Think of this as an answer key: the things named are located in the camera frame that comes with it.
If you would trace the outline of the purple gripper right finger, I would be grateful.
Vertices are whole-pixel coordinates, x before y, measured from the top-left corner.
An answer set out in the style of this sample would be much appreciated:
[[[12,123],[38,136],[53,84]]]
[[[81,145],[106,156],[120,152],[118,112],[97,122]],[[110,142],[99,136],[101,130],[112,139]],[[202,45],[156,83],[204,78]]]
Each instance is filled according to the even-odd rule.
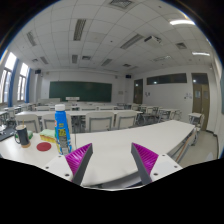
[[[159,155],[137,143],[131,145],[131,154],[138,168],[142,184],[147,185],[151,183],[152,180],[150,174]]]

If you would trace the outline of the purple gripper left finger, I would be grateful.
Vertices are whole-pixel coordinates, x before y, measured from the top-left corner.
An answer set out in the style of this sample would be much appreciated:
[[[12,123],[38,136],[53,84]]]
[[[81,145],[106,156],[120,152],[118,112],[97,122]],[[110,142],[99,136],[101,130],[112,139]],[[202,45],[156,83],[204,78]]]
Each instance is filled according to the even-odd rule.
[[[81,184],[92,154],[93,147],[92,144],[89,143],[65,156],[65,159],[73,174],[72,182],[74,184]]]

